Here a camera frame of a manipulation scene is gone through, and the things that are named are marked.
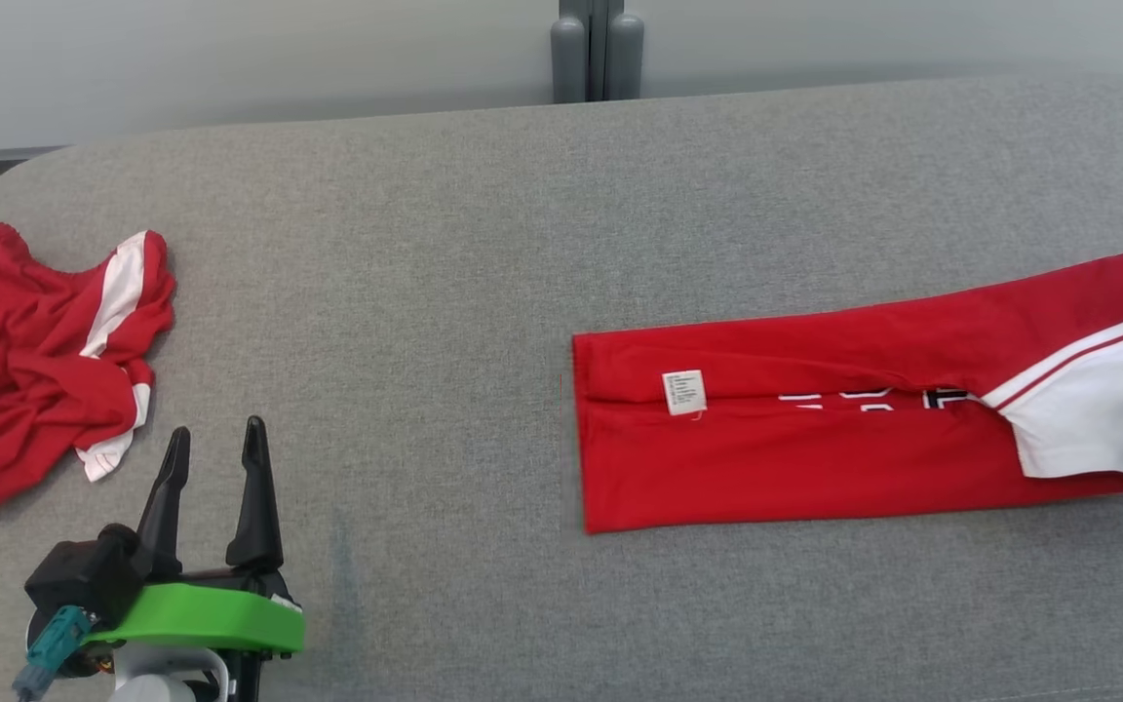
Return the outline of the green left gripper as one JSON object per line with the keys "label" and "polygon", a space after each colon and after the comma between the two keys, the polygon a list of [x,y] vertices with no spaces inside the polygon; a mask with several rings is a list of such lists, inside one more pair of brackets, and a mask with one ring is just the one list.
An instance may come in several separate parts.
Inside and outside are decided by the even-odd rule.
{"label": "green left gripper", "polygon": [[[188,427],[171,434],[143,508],[137,565],[144,578],[182,574],[175,546],[190,441]],[[304,610],[277,572],[284,543],[266,422],[259,416],[247,418],[241,467],[240,514],[223,551],[232,569],[148,585],[119,627],[90,635],[85,654],[113,676],[108,702],[259,702],[263,667],[303,651]]]}

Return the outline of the red shorts with white stripe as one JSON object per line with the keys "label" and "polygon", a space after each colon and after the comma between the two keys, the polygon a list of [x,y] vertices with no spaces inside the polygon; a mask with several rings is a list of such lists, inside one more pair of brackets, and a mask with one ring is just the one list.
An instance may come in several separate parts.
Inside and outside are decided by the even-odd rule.
{"label": "red shorts with white stripe", "polygon": [[174,323],[168,244],[152,230],[98,266],[51,268],[0,222],[0,505],[67,454],[110,476],[150,413],[153,341]]}

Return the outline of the red jersey with number print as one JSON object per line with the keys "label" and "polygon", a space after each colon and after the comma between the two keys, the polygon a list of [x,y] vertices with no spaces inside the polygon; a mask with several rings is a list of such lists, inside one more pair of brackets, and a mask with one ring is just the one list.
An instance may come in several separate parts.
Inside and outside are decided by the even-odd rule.
{"label": "red jersey with number print", "polygon": [[590,534],[1123,492],[1123,253],[941,297],[573,338]]}

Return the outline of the grey partition post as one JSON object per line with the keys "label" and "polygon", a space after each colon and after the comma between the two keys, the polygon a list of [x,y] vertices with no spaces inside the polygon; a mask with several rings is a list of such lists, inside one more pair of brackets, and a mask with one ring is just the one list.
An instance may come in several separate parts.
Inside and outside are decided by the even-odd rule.
{"label": "grey partition post", "polygon": [[599,98],[602,101],[641,95],[646,22],[628,0],[599,0]]}
{"label": "grey partition post", "polygon": [[558,0],[558,17],[550,26],[553,104],[599,101],[594,25],[602,0]]}

